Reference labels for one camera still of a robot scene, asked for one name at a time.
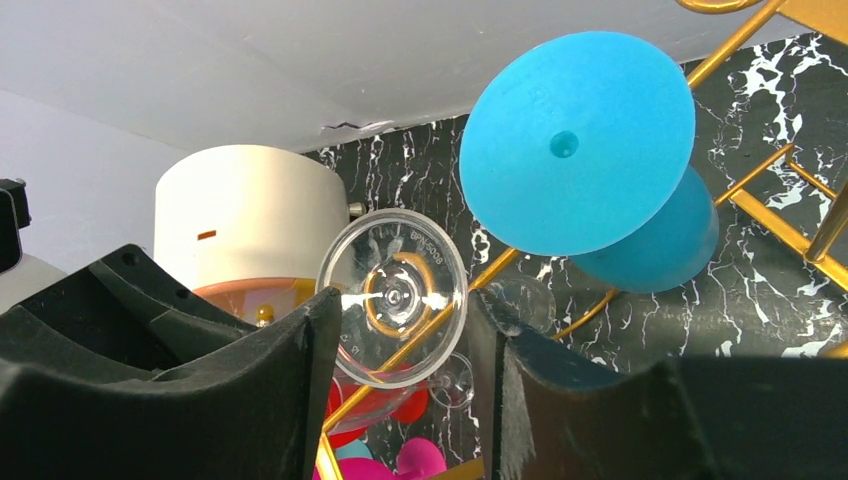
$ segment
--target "white round object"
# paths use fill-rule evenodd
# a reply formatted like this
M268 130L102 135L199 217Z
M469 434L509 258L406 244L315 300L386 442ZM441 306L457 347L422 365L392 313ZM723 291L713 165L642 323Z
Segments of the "white round object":
M26 300L65 278L65 272L49 263L24 254L21 261L4 273L0 273L0 313Z
M314 160L257 145L210 148L156 185L153 258L191 290L314 280L349 221L342 179Z

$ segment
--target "black marble countertop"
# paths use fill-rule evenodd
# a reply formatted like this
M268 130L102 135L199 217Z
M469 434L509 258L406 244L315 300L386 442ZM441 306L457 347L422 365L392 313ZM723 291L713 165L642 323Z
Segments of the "black marble countertop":
M693 64L684 66L690 71ZM737 52L696 92L692 165L719 195L780 146L831 188L845 181L848 154L848 49L819 35ZM475 221L460 190L457 157L466 117L326 148L311 157L338 172L350 201L369 211L422 212L453 238L468 274L479 274L505 246ZM830 201L780 162L747 188L807 235ZM643 369L665 356L815 356L843 340L848 295L732 204L719 207L722 237L707 268L657 295L623 294L563 342L610 369ZM848 261L844 241L832 254ZM549 286L562 328L607 288L567 258L523 256L510 267ZM413 425L385 421L368 431L375 456L390 466L404 439L423 436L448 464L479 455L470 409L431 406Z

